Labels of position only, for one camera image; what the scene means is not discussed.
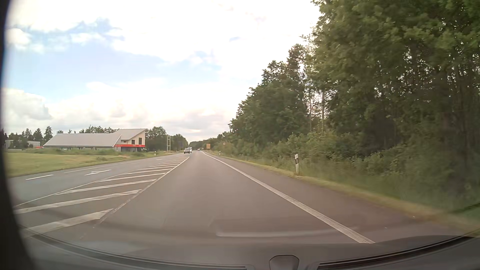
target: white post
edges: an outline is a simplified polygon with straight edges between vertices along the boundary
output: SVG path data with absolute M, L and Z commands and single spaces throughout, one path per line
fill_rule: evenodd
M 295 154 L 295 173 L 299 174 L 299 155 Z

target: gray roof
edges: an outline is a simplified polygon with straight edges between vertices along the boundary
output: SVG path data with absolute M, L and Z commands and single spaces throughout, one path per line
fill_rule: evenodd
M 120 134 L 114 133 L 60 133 L 56 134 L 44 146 L 51 147 L 113 147 Z
M 119 129 L 115 131 L 113 134 L 121 135 L 122 140 L 130 140 L 145 130 L 147 129 L 146 128 L 126 128 L 126 129 Z

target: sky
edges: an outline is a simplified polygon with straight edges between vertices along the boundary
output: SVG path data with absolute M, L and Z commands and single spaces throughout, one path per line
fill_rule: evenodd
M 12 0 L 2 125 L 214 137 L 319 14 L 309 0 Z

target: building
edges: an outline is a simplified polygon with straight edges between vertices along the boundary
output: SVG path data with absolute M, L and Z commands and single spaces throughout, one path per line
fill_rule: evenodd
M 136 152 L 145 148 L 146 130 L 146 128 L 133 128 L 119 129 L 114 133 L 60 133 L 53 136 L 43 147 Z
M 12 143 L 13 140 L 5 140 L 5 144 L 3 145 L 3 148 L 9 148 L 10 144 Z M 33 145 L 33 147 L 39 147 L 40 142 L 37 141 L 28 141 L 28 145 Z

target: asphalt road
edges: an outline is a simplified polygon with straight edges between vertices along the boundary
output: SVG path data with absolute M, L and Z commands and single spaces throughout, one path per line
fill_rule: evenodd
M 201 151 L 16 177 L 10 190 L 24 237 L 139 256 L 163 245 L 161 259 L 180 256 L 173 247 L 182 245 L 368 245 L 460 233 Z

